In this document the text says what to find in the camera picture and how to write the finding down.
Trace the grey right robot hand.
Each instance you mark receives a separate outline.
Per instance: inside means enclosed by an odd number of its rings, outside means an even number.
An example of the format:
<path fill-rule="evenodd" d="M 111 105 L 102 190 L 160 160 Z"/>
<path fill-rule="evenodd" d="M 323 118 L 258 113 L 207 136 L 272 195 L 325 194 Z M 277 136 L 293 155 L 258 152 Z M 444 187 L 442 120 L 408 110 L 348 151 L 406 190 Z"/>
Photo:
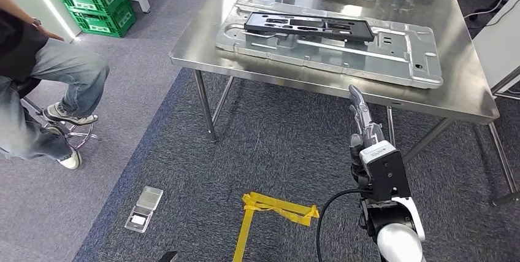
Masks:
<path fill-rule="evenodd" d="M 349 85 L 350 110 L 354 113 L 357 133 L 350 137 L 350 151 L 354 161 L 353 175 L 357 180 L 370 183 L 370 175 L 367 164 L 361 160 L 361 151 L 384 140 L 383 130 L 380 124 L 372 120 L 372 116 L 361 91 L 354 85 Z"/>

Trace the person's hand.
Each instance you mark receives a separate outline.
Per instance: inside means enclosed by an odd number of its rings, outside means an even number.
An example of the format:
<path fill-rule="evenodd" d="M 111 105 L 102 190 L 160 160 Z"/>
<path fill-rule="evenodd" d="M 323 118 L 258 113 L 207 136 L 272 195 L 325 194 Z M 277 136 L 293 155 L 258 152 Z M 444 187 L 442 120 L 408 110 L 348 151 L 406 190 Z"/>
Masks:
<path fill-rule="evenodd" d="M 64 38 L 55 34 L 55 33 L 52 33 L 50 31 L 48 31 L 47 29 L 45 29 L 42 25 L 38 25 L 36 26 L 36 29 L 42 33 L 43 35 L 45 35 L 46 37 L 48 38 L 52 38 L 52 39 L 56 39 L 56 40 L 59 40 L 59 41 L 64 41 Z"/>

